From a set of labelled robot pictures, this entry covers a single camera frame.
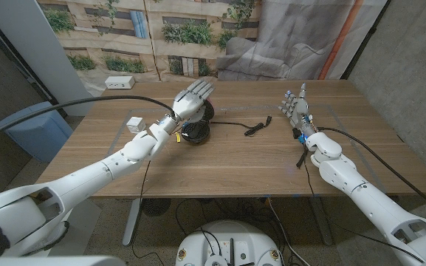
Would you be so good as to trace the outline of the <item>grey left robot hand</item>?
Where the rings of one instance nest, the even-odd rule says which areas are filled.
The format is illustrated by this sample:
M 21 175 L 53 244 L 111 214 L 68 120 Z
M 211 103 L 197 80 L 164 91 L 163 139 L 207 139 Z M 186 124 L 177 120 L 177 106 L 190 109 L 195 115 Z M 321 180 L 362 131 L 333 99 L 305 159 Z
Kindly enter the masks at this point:
M 182 90 L 175 98 L 172 109 L 175 113 L 175 121 L 187 121 L 196 123 L 205 113 L 203 108 L 205 101 L 214 90 L 212 83 L 204 80 L 196 80 L 186 89 Z

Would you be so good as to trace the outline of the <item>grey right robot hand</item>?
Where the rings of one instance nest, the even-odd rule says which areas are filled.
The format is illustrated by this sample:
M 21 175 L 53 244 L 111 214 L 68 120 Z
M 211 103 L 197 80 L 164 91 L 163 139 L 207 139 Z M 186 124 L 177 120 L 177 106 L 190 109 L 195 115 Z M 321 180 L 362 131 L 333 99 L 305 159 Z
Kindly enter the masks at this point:
M 306 101 L 306 83 L 301 85 L 298 96 L 291 91 L 287 91 L 284 96 L 285 99 L 281 101 L 278 109 L 289 119 L 291 126 L 299 130 L 305 138 L 317 133 L 317 129 L 312 125 L 309 117 L 309 106 Z

